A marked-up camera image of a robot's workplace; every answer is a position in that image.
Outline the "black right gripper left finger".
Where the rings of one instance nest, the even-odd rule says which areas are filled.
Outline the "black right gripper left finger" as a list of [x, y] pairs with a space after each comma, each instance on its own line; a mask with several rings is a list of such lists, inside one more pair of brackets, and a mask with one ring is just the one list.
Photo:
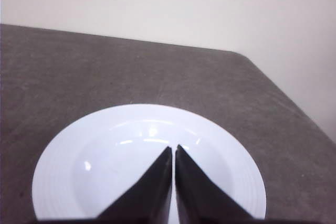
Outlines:
[[97, 216], [97, 223], [168, 223], [172, 149], [166, 147], [142, 177]]

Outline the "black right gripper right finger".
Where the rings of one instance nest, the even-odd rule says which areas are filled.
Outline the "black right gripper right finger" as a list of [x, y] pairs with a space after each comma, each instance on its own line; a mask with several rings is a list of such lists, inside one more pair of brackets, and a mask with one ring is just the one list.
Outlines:
[[181, 145], [175, 152], [180, 223], [254, 223], [244, 208], [215, 185]]

